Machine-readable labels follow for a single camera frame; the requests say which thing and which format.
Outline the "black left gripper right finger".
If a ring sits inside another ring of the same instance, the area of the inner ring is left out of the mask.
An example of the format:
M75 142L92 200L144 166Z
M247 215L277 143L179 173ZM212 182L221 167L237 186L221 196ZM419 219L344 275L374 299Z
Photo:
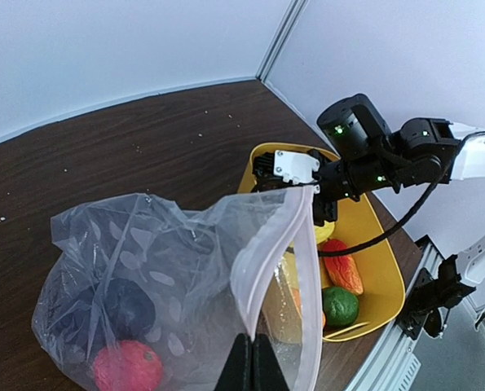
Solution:
M252 352L252 390L289 391L269 337L257 334Z

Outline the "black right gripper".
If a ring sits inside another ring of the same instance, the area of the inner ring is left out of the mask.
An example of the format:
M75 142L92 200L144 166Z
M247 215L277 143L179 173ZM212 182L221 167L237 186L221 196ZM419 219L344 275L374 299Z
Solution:
M376 156L357 160L330 160L319 156L318 160L320 166L311 173L308 182L319 188L313 199L316 226L337 220L339 200L358 202L365 192L389 186L389 164Z

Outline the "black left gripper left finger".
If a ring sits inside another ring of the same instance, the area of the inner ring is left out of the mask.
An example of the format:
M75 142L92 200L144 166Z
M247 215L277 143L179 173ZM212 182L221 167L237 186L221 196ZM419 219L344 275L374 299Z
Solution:
M253 343L247 334L239 334L215 385L214 391L250 391L252 386Z

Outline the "green toy lime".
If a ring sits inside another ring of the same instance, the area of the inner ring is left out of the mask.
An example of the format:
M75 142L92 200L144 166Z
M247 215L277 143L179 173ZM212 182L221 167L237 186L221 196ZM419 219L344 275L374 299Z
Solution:
M358 318L359 300L345 288L324 289L322 304L328 327L347 327Z

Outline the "yellow plastic basket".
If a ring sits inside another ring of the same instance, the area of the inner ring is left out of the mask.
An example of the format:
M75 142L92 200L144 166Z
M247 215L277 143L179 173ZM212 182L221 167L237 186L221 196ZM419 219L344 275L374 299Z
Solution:
M381 223L365 195L360 201L337 203L338 219L330 239L352 247L383 232ZM374 332L394 319L405 301L405 284L398 262L387 240L352 255L364 292L358 296L358 318L349 327L326 327L324 342L339 343ZM293 248L279 259L267 289L262 313L271 336L287 344L302 342L302 312L295 301L300 297Z

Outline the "clear zip top bag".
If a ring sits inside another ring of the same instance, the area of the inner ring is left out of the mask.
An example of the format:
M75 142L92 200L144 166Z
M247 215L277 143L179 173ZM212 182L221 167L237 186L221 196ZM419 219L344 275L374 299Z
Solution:
M51 325L61 308L115 278L137 283L156 320L144 340L159 356L156 390L214 390L235 338L269 337L289 390L312 390L322 348L321 282L312 217L314 188L228 195L185 211L155 195L129 194L80 204L51 219L60 257L43 284L32 329L72 381L99 390L89 355L65 345ZM279 259L294 242L302 342L267 330L262 306Z

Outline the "purple toy eggplant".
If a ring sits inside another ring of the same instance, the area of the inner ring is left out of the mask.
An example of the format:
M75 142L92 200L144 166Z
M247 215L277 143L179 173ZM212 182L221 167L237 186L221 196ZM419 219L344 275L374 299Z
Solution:
M156 309L135 282L115 278L104 291L97 284L80 292L51 325L53 334L65 345L76 346L89 355L120 340L144 340L156 320Z

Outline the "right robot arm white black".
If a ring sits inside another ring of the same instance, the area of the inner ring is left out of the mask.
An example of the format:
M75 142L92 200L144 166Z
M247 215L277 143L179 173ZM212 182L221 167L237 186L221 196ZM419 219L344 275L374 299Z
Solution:
M317 126L337 150L330 161L311 149L315 159L315 220L337 216L339 200L358 201L364 193L390 187L427 184L406 214L391 228L362 244L343 250L321 250L322 257L346 256L379 244L400 230L421 208L436 187L451 180L485 177L485 130L439 118L413 118L393 132L365 94L341 99L325 109ZM439 264L437 278L428 270L417 276L415 287L401 310L398 325L416 339L421 332L437 337L451 310L485 280L485 235L475 244Z

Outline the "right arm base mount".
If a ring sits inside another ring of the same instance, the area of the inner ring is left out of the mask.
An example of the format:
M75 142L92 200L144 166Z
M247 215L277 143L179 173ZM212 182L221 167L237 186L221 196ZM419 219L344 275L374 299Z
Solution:
M454 254L442 261L436 278L426 268L419 270L396 320L405 336L417 340L422 330L433 338L439 336L448 320L447 315L445 320L441 319L439 309L450 311L475 291L475 287L461 282L461 274L456 268L457 258Z

